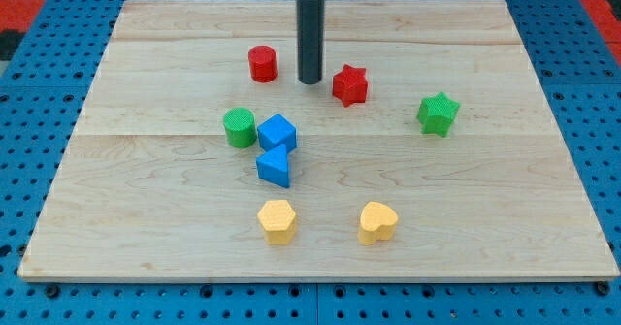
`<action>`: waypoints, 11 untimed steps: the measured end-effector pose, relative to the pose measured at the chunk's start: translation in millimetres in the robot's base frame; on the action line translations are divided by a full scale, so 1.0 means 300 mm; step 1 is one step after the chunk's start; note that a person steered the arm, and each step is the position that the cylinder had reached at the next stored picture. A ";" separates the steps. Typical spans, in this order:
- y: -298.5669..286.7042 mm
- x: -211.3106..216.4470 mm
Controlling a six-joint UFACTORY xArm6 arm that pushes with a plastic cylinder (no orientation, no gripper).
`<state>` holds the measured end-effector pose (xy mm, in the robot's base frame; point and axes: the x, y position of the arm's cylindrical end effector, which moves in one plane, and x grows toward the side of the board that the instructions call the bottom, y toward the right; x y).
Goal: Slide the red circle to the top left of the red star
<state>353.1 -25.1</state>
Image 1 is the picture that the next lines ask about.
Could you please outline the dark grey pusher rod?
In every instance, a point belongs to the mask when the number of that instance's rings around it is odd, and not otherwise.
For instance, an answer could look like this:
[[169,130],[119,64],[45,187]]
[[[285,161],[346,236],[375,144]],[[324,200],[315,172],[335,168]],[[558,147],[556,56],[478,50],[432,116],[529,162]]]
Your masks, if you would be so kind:
[[324,0],[296,0],[297,73],[303,84],[323,77]]

